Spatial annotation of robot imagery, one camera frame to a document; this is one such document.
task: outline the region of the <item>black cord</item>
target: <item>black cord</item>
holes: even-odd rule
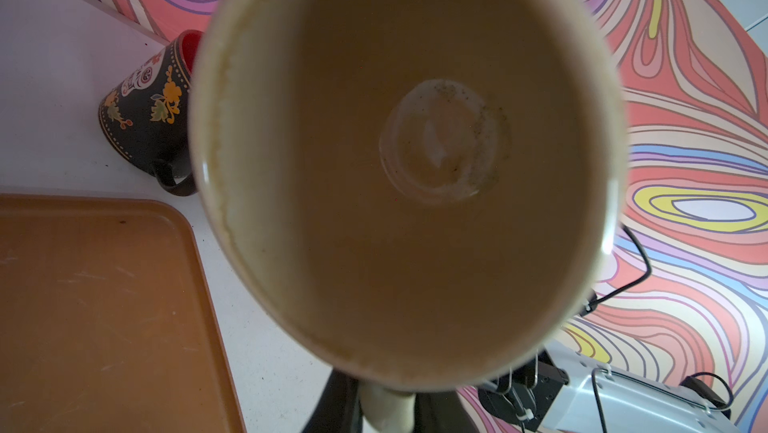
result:
[[[677,393],[675,393],[674,391],[669,390],[668,388],[666,388],[666,389],[665,388],[660,388],[660,387],[658,387],[656,385],[653,385],[651,383],[646,383],[642,379],[637,379],[637,378],[635,378],[633,376],[625,375],[624,373],[622,373],[620,371],[609,371],[609,370],[607,370],[605,368],[598,368],[598,369],[601,370],[604,373],[611,374],[613,376],[617,376],[618,378],[629,380],[629,381],[634,381],[635,383],[637,383],[639,385],[642,385],[642,386],[644,386],[646,388],[649,388],[649,389],[652,389],[652,390],[656,390],[657,392],[661,393],[662,395],[667,395],[667,396],[671,396],[673,398],[676,398],[676,399],[678,399],[678,400],[680,400],[680,401],[682,401],[684,403],[687,403],[688,405],[691,405],[691,406],[693,406],[695,408],[699,408],[699,409],[703,409],[703,410],[710,410],[710,411],[725,411],[725,410],[730,408],[730,402],[727,405],[721,406],[719,408],[710,408],[707,405],[702,405],[698,401],[692,401],[692,400],[689,400],[689,399],[685,398],[684,396],[680,396]],[[713,374],[714,373],[708,373],[708,372],[696,373],[696,375],[713,375]]]
[[[643,258],[643,261],[645,262],[645,274],[642,275],[640,278],[636,279],[632,283],[627,283],[626,285],[615,289],[614,291],[610,292],[606,296],[603,296],[602,298],[598,298],[596,300],[590,301],[589,303],[589,309],[594,309],[595,306],[603,303],[604,301],[610,300],[614,296],[627,291],[629,288],[632,288],[633,286],[637,286],[640,283],[643,283],[645,280],[648,279],[651,272],[653,271],[653,268],[650,266],[650,259],[648,258],[648,254],[645,253],[645,248],[640,244],[640,241],[638,240],[637,236],[634,236],[634,233],[632,233],[632,230],[627,227],[627,225],[621,225],[621,229],[624,230],[624,232],[629,236],[629,239],[632,240],[632,243],[634,243],[634,246],[638,248],[638,252],[640,252],[640,256]]]
[[[538,405],[536,405],[536,397],[530,389],[526,388],[525,390],[528,392],[528,396],[531,398],[531,403],[533,404],[533,414],[536,415],[538,409]]]
[[[730,389],[728,386],[728,383],[719,377],[718,375],[715,375],[714,373],[709,373],[708,371],[699,371],[698,373],[694,373],[691,375],[691,378],[696,378],[697,376],[711,376],[713,378],[717,378],[720,380],[720,383],[723,384],[725,387],[725,390],[728,391],[728,402],[725,404],[725,406],[721,406],[718,408],[719,411],[724,411],[730,408],[730,406],[734,403],[734,391]]]
[[[595,377],[598,371],[602,369],[596,368],[592,370],[592,390],[594,390],[594,401],[598,404],[598,413],[600,414],[600,426],[603,427],[603,433],[608,433],[608,427],[605,425],[605,415],[603,414],[603,404],[600,403],[600,394],[598,393],[598,379]]]

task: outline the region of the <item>floral pattern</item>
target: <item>floral pattern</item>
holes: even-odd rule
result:
[[[173,123],[176,115],[179,114],[179,102],[181,101],[181,87],[171,78],[174,67],[168,65],[165,76],[168,81],[163,87],[163,94],[154,94],[154,106],[152,107],[151,121],[162,121],[164,123]]]
[[[113,90],[110,94],[107,95],[107,97],[104,99],[104,106],[107,107],[107,116],[110,117],[112,121],[117,121],[120,123],[120,128],[122,130],[125,130],[126,127],[134,126],[133,121],[123,119],[123,114],[120,113],[120,108],[118,107],[117,90]]]

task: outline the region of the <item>cream mug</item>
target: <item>cream mug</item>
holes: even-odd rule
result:
[[[265,310],[402,391],[521,365],[581,308],[627,163],[579,0],[223,0],[190,147]]]

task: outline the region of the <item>colorful wall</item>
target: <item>colorful wall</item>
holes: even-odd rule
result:
[[[217,2],[101,1],[165,38],[204,29]],[[766,57],[718,0],[584,1],[628,101],[624,222],[656,270],[587,319],[571,320],[559,339],[669,384],[714,371],[736,393],[739,428],[768,431]],[[599,293],[641,274],[630,241],[618,236],[616,244]],[[472,389],[461,393],[486,431],[513,431],[482,413]]]

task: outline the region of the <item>mug handle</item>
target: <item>mug handle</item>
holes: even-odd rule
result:
[[[160,186],[170,194],[174,194],[178,197],[189,197],[197,192],[197,186],[194,184],[194,177],[192,174],[189,174],[179,183],[176,183],[173,168],[168,161],[152,160],[150,169],[152,169],[154,177],[158,179]]]

